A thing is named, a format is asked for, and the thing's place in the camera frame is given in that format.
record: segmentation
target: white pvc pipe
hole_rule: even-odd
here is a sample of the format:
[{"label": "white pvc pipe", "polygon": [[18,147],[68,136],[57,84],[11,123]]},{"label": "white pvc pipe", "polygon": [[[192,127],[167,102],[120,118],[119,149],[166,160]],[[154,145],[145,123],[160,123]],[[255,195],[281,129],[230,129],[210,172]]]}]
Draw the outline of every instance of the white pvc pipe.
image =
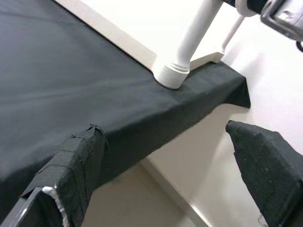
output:
[{"label": "white pvc pipe", "polygon": [[161,58],[156,59],[152,67],[156,81],[171,89],[181,86],[189,74],[190,59],[222,4],[222,0],[204,0],[202,2],[171,61],[165,62]]},{"label": "white pvc pipe", "polygon": [[228,35],[226,36],[225,40],[222,43],[222,52],[223,53],[225,52],[226,46],[228,45],[228,43],[230,42],[232,37],[235,35],[236,31],[238,30],[238,28],[240,27],[240,25],[242,24],[244,19],[245,19],[244,16],[239,15],[238,19],[232,26],[231,30],[229,31]]}]

